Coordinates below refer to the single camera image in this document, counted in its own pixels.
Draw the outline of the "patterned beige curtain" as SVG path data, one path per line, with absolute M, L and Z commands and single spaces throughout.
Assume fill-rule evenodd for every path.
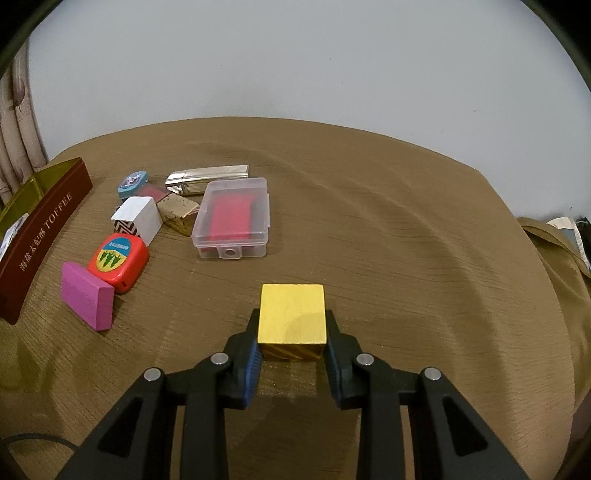
M 29 44 L 21 47 L 1 78 L 1 205 L 48 163 L 33 109 Z

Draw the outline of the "yellow wooden cube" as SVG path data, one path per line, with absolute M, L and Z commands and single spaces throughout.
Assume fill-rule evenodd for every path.
M 315 362 L 327 340 L 321 284 L 263 284 L 257 344 L 264 360 Z

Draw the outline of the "olive fabric bag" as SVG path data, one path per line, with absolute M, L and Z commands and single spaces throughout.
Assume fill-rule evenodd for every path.
M 517 221 L 536 248 L 560 305 L 578 409 L 590 393 L 590 272 L 579 251 L 556 227 L 527 217 Z

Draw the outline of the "pink lipstick tube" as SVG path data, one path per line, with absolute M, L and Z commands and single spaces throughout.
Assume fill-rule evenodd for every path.
M 136 192 L 135 196 L 139 197 L 150 197 L 154 200 L 155 203 L 160 202 L 164 198 L 166 198 L 170 194 L 169 191 L 153 185 L 151 183 L 143 184 Z

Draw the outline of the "pink rectangular block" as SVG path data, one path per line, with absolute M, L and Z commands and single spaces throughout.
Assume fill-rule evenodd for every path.
M 95 331 L 109 330 L 113 323 L 114 287 L 81 265 L 64 262 L 60 295 L 63 302 Z

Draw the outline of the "teal small tape measure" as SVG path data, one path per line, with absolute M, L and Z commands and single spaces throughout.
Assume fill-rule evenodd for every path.
M 118 185 L 117 194 L 121 201 L 134 196 L 148 182 L 148 173 L 138 170 L 127 175 Z

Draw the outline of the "brown tablecloth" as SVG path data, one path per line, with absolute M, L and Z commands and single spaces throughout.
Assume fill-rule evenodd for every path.
M 590 389 L 590 280 L 555 227 L 514 216 L 475 169 L 386 136 L 311 122 L 201 119 L 72 146 L 93 189 L 55 241 L 21 317 L 1 328 L 1 432 L 79 442 L 147 367 L 193 365 L 271 313 L 329 308 L 402 370 L 435 365 L 534 479 L 563 463 Z M 192 162 L 248 163 L 270 190 L 266 256 L 202 259 L 162 229 L 149 261 L 96 333 L 59 297 L 61 265 L 112 230 L 119 181 Z

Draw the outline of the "white patterned cube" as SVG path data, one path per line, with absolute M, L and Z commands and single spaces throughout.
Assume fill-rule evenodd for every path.
M 153 198 L 131 196 L 111 216 L 113 232 L 139 237 L 149 247 L 163 221 Z

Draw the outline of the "silver metallic rectangular case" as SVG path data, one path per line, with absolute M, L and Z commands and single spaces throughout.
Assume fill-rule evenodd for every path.
M 247 177 L 249 165 L 246 164 L 185 169 L 171 172 L 165 179 L 165 188 L 181 196 L 202 195 L 213 181 Z

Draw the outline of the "clear box with red insert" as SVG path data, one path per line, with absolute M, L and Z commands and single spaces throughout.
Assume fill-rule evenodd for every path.
M 266 179 L 218 180 L 205 189 L 191 240 L 201 259 L 260 258 L 266 256 L 269 230 Z

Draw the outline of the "red tape measure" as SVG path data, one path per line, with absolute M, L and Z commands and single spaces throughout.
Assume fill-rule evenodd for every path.
M 113 233 L 96 250 L 87 269 L 117 294 L 124 294 L 139 278 L 148 259 L 148 248 L 138 236 Z

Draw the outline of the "gold toffee tin box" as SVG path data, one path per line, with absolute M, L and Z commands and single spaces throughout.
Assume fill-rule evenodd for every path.
M 1 211 L 1 232 L 22 226 L 1 259 L 1 319 L 16 324 L 32 281 L 61 229 L 93 187 L 77 157 L 34 173 Z

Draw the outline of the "gold speckled cube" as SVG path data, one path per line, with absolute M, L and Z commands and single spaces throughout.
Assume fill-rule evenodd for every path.
M 175 193 L 168 193 L 156 202 L 165 225 L 184 236 L 190 236 L 199 210 L 199 204 Z

